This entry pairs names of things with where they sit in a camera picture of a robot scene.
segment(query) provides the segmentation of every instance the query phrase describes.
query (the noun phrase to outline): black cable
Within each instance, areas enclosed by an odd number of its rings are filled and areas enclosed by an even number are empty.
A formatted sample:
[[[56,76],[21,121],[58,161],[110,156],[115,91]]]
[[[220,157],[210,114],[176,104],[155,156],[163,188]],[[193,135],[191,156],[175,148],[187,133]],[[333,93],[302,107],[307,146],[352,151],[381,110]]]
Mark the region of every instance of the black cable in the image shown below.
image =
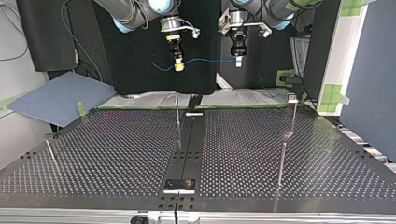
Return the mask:
[[[83,60],[81,60],[81,59],[79,59],[79,61],[80,61],[81,64],[85,67],[85,70],[86,70],[88,73],[90,73],[91,76],[92,76],[94,79],[97,79],[98,81],[100,81],[100,76],[99,76],[99,74],[97,73],[97,71],[96,71],[95,69],[93,69],[93,68],[92,68],[88,63],[86,63],[85,61],[83,61]],[[96,74],[96,76],[94,76],[92,72],[88,71],[87,66],[88,66],[91,70],[93,70],[93,72]]]
[[[25,55],[27,53],[28,49],[29,49],[29,47],[26,44],[26,49],[25,49],[25,51],[22,54],[20,54],[18,56],[15,56],[15,57],[12,57],[12,58],[0,59],[0,62],[7,62],[7,61],[12,61],[12,60],[15,60],[15,59],[19,59],[19,58],[23,57],[23,55]]]
[[[298,3],[296,3],[294,0],[289,0],[289,2],[290,2],[292,5],[294,5],[295,7],[297,7],[297,8],[300,9],[300,10],[311,10],[311,9],[315,9],[315,8],[317,8],[317,7],[320,7],[320,5],[323,3],[323,1],[320,1],[320,2],[314,4],[313,6],[310,6],[310,7],[303,7],[303,6],[299,5]]]
[[[309,91],[308,91],[308,89],[305,86],[304,79],[303,79],[303,77],[301,76],[301,73],[300,73],[300,67],[299,67],[298,59],[297,59],[297,48],[296,48],[296,38],[295,37],[293,38],[293,42],[294,42],[294,60],[296,61],[297,75],[300,78],[301,83],[303,84],[303,87],[304,87],[304,90],[306,92],[306,95],[308,95],[309,99],[312,102],[312,105],[318,111],[318,106],[314,103],[314,99],[312,98],[311,94],[309,94]]]

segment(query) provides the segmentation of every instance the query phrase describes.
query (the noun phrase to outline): metal post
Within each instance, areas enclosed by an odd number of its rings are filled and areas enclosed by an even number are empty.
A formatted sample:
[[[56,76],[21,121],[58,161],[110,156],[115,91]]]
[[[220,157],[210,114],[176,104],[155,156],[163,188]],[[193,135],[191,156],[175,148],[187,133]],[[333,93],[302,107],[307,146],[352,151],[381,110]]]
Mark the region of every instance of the metal post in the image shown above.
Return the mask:
[[[278,184],[279,187],[282,186],[282,175],[283,175],[283,166],[285,164],[286,146],[287,146],[287,143],[286,142],[283,143],[282,144],[282,149],[281,149],[281,152],[280,152],[279,177],[278,177],[278,180],[277,180],[277,184]]]
[[[176,105],[176,113],[177,113],[177,127],[180,129],[180,113],[178,112],[178,95],[175,93],[175,105]]]
[[[292,133],[294,133],[294,124],[296,121],[297,105],[298,105],[298,102],[294,103],[293,122],[291,124],[291,132]]]
[[[52,147],[51,147],[51,145],[50,145],[50,140],[46,140],[46,143],[47,143],[47,147],[48,147],[48,149],[49,149],[50,157],[51,157],[53,160],[55,160],[55,155],[53,154]]]

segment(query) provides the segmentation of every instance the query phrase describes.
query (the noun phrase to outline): metal bracket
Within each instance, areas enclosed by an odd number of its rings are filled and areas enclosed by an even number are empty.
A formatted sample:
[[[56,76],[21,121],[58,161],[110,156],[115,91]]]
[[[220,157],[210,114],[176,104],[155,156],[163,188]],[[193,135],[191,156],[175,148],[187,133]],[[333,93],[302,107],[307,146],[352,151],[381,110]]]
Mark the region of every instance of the metal bracket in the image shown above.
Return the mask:
[[[172,31],[179,31],[179,30],[191,30],[192,31],[192,38],[197,39],[201,33],[201,30],[198,28],[192,28],[190,26],[180,26],[177,28],[172,29],[163,29],[161,30],[162,33],[172,32]]]
[[[165,187],[163,188],[165,194],[194,194],[195,193],[195,180],[166,180]]]
[[[262,37],[266,38],[268,37],[271,33],[272,30],[271,28],[263,21],[260,22],[246,22],[245,24],[242,22],[234,23],[231,24],[231,16],[230,16],[230,9],[227,8],[225,12],[222,14],[222,16],[219,19],[219,32],[222,33],[223,35],[226,35],[232,28],[238,28],[241,26],[259,26],[260,27],[260,34]]]

